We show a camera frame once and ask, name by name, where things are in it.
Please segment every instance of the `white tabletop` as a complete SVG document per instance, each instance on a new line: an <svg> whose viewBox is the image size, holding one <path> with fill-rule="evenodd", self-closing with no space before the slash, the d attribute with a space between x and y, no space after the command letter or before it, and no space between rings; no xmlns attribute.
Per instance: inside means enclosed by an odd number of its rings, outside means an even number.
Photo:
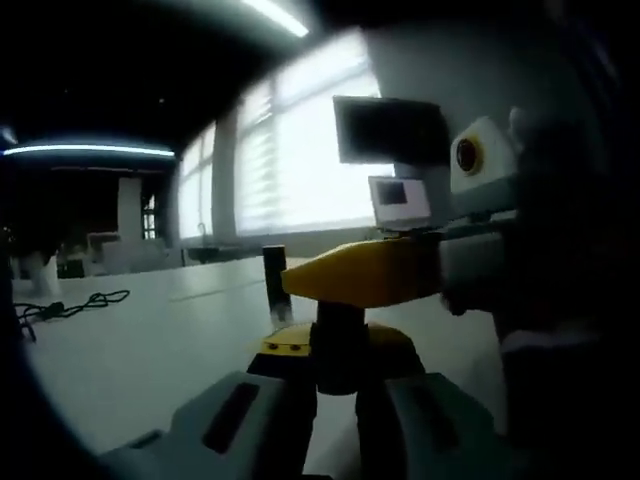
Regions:
<svg viewBox="0 0 640 480"><path fill-rule="evenodd" d="M37 324L38 343L28 345L45 392L96 453L167 429L181 404L228 372L246 369L273 328L261 258L62 280L62 289L67 306L97 291L131 290L120 304ZM23 301L17 290L16 301ZM315 308L294 297L295 321L313 320ZM478 398L504 430L502 369L489 315L453 317L432 297L370 310L367 319L408 334L426 369ZM339 477L357 459L354 404L353 396L320 396L307 473Z"/></svg>

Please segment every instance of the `window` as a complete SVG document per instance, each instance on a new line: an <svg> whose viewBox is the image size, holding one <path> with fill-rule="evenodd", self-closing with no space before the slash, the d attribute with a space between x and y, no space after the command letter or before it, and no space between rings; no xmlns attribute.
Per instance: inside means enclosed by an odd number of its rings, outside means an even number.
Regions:
<svg viewBox="0 0 640 480"><path fill-rule="evenodd" d="M144 239L156 238L156 197L151 196L149 204L142 211Z"/></svg>
<svg viewBox="0 0 640 480"><path fill-rule="evenodd" d="M247 92L235 162L239 236L375 224L368 177L393 175L393 166L340 163L335 95L379 95L358 32Z"/></svg>
<svg viewBox="0 0 640 480"><path fill-rule="evenodd" d="M180 238L202 238L213 233L211 197L216 126L209 126L184 153L180 165L178 215Z"/></svg>

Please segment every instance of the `white pillar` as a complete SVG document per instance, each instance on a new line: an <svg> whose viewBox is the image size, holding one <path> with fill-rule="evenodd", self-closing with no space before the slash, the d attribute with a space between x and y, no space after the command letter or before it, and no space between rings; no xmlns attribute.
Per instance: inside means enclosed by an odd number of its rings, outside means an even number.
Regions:
<svg viewBox="0 0 640 480"><path fill-rule="evenodd" d="M45 265L42 253L34 252L25 257L24 264L29 272L29 278L33 283L33 294L36 297L55 297L60 295L58 261L55 255Z"/></svg>
<svg viewBox="0 0 640 480"><path fill-rule="evenodd" d="M118 182L118 233L122 241L142 240L142 181L121 178Z"/></svg>

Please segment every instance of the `fluorescent light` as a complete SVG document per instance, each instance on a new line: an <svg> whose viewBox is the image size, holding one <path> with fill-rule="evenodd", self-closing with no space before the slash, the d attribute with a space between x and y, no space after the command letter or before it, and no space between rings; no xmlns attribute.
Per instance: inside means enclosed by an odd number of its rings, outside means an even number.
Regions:
<svg viewBox="0 0 640 480"><path fill-rule="evenodd" d="M15 155L16 153L51 152L55 150L83 150L89 152L124 152L139 153L142 155L156 155L160 157L173 157L171 150L155 150L152 148L119 147L116 145L34 145L31 147L9 148L3 155Z"/></svg>
<svg viewBox="0 0 640 480"><path fill-rule="evenodd" d="M280 24L297 37L304 37L309 33L309 29L302 25L293 15L287 13L270 0L242 0L250 7L255 8L265 17Z"/></svg>

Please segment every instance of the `black cable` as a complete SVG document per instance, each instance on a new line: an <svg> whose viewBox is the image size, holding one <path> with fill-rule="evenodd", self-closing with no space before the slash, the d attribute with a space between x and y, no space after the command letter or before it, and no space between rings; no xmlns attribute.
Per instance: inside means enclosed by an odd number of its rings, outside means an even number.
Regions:
<svg viewBox="0 0 640 480"><path fill-rule="evenodd" d="M74 305L65 308L64 303L54 302L48 306L36 305L34 303L14 303L14 308L24 308L18 315L21 328L29 331L31 339L35 342L36 337L31 325L37 322L46 322L54 318L69 318L84 310L106 308L113 303L120 303L131 294L130 290L118 290L111 293L94 293L82 305Z"/></svg>

